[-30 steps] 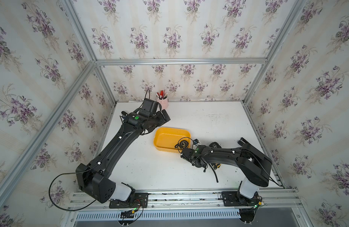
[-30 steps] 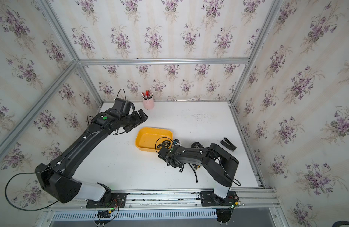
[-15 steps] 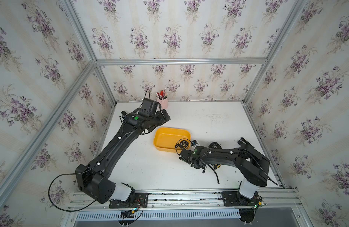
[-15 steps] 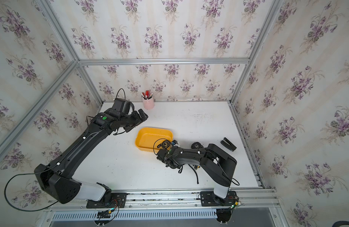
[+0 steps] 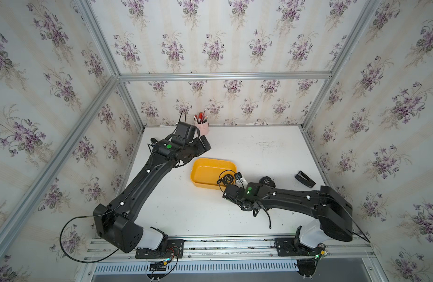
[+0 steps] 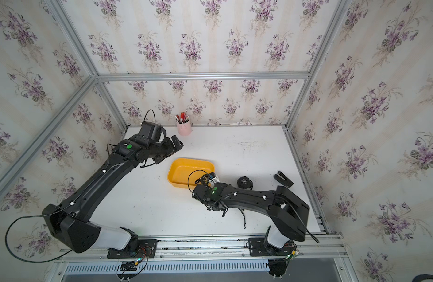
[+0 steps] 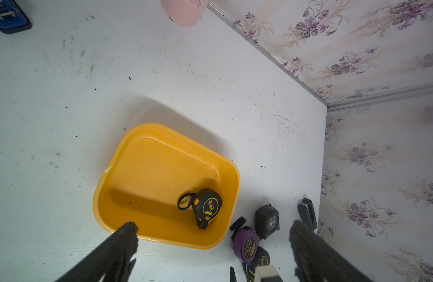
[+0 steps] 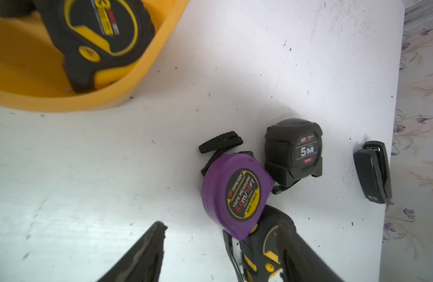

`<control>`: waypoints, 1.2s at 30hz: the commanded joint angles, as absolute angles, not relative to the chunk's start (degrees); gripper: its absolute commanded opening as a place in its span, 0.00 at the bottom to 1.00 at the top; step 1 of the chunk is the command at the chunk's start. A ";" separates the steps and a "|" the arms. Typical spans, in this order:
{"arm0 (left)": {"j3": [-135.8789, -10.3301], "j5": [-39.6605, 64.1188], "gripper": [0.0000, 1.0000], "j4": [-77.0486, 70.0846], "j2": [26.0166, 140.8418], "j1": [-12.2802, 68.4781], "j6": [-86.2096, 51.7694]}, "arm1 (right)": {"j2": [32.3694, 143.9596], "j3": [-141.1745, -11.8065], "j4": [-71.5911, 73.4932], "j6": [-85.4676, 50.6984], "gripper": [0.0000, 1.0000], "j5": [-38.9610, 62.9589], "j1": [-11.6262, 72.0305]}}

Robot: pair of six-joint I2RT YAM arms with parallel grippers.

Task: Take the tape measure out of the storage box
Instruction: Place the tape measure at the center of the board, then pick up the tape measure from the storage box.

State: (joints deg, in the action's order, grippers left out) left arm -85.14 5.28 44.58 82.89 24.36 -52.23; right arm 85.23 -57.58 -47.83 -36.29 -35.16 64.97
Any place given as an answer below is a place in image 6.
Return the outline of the black 5M tape measure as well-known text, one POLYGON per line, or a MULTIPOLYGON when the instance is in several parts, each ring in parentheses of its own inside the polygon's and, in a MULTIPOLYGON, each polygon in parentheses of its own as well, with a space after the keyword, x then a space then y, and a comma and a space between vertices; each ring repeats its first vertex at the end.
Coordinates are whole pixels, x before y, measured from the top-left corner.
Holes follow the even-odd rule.
POLYGON ((254 188, 253 181, 247 176, 240 177, 236 184, 239 189, 243 190, 252 190, 254 188))

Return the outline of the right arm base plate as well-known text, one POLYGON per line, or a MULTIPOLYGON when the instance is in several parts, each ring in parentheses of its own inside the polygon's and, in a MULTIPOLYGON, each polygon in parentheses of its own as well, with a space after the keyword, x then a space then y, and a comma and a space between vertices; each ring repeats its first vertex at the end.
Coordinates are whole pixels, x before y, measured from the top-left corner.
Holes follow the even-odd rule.
POLYGON ((297 246, 293 241, 288 241, 282 248, 268 244, 265 237, 251 237, 248 239, 248 249, 251 257, 293 257, 298 255, 297 246))

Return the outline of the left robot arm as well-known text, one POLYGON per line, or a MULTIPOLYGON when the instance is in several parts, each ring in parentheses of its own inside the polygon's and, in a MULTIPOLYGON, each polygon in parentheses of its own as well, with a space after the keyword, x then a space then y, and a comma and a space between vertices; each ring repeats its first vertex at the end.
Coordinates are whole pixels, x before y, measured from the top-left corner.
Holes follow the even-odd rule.
POLYGON ((90 221, 94 211, 120 180, 139 164, 154 164, 180 151, 184 144, 175 135, 145 146, 136 136, 117 144, 107 161, 89 180, 57 206, 47 205, 42 215, 50 234, 76 253, 95 246, 104 236, 104 227, 90 221))

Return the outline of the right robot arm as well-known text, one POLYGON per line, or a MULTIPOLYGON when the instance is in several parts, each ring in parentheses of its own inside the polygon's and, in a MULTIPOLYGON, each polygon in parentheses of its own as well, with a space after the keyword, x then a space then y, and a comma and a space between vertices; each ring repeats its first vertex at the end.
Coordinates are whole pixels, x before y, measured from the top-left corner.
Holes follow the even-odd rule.
POLYGON ((198 184, 192 191, 192 198, 212 211, 226 213, 228 209, 243 209, 268 216, 274 225, 269 229, 267 243, 276 248, 290 240, 305 241, 310 207, 284 186, 256 191, 221 182, 212 188, 198 184))

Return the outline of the purple tape measure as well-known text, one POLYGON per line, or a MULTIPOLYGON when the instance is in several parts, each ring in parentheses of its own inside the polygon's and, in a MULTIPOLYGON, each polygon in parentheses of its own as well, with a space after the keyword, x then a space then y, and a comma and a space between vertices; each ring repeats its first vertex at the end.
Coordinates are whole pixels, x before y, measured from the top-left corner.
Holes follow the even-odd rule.
POLYGON ((201 177, 201 183, 209 187, 214 187, 217 183, 220 183, 220 180, 218 176, 214 172, 212 172, 209 174, 204 174, 201 177))

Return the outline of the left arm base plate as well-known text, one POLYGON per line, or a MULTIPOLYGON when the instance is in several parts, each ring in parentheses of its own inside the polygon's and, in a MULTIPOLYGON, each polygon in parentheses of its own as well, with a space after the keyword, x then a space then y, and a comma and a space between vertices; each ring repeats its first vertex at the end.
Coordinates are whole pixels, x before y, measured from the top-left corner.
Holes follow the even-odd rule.
POLYGON ((137 242, 130 242, 123 250, 109 249, 107 259, 139 259, 146 255, 149 259, 154 258, 158 240, 138 239, 137 242))

